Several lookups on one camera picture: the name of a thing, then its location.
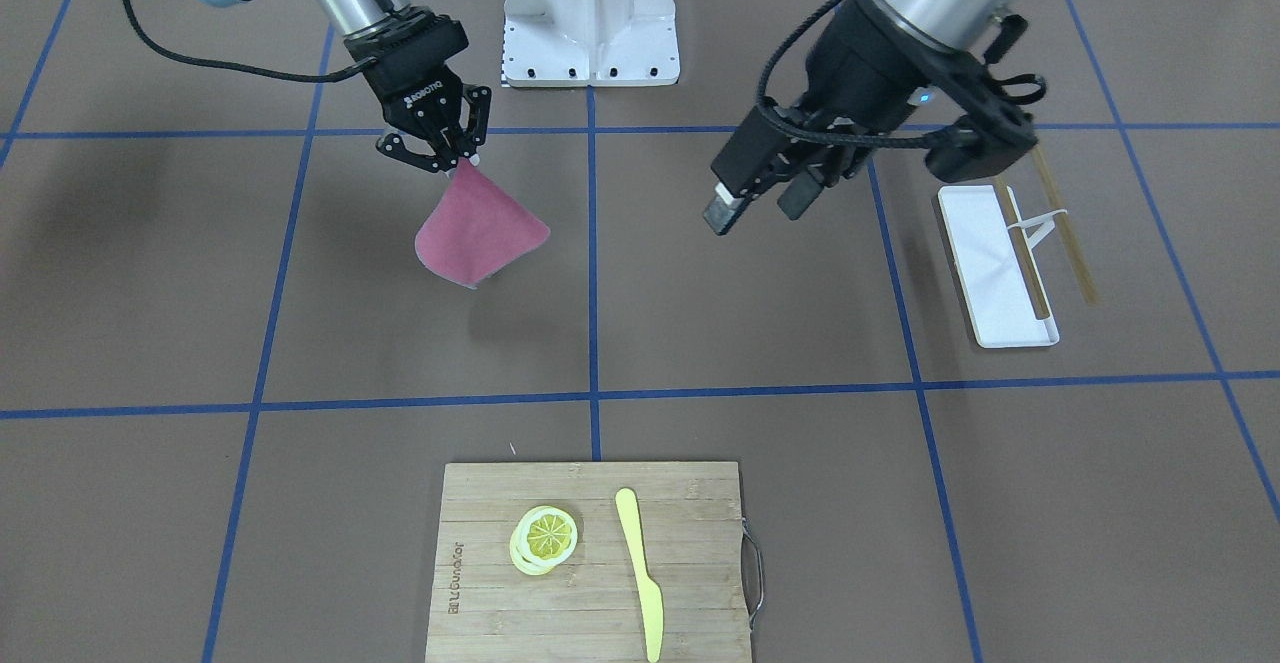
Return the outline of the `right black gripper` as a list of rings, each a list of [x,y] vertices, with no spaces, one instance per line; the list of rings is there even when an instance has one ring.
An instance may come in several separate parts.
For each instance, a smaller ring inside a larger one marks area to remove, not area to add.
[[[431,10],[403,10],[365,35],[344,38],[355,61],[372,60],[364,78],[380,102],[387,131],[375,148],[426,174],[449,174],[451,157],[411,151],[406,134],[430,145],[452,145],[453,156],[475,163],[485,143],[493,93],[462,84],[448,58],[468,45],[461,20]]]

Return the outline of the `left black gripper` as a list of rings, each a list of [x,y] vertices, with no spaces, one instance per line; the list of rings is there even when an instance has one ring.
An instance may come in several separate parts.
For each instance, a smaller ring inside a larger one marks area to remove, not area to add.
[[[778,106],[768,93],[774,67],[827,13],[832,19],[805,58],[805,92],[790,106]],[[914,60],[924,51],[918,40],[895,29],[873,0],[823,3],[768,58],[760,76],[760,111],[749,110],[713,157],[716,193],[703,211],[709,229],[728,234],[777,180],[788,180],[777,206],[797,221],[878,148],[932,151],[960,145],[957,125],[893,134],[913,115],[911,95],[931,86]]]

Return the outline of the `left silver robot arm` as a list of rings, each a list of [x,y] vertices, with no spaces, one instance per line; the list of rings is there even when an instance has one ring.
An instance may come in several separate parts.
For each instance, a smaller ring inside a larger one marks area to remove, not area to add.
[[[801,218],[879,148],[919,148],[946,184],[1007,170],[1038,140],[1027,106],[1042,76],[993,67],[1028,22],[1015,0],[827,0],[759,76],[751,108],[712,161],[703,218],[724,236],[773,186]]]

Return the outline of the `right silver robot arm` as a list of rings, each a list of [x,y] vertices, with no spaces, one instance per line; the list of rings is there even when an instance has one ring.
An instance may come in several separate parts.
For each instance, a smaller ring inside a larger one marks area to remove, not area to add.
[[[198,1],[225,8],[252,0]],[[430,174],[471,161],[486,140],[492,90],[449,69],[468,47],[461,22],[412,0],[315,1],[353,60],[326,81],[366,81],[387,125],[379,151]]]

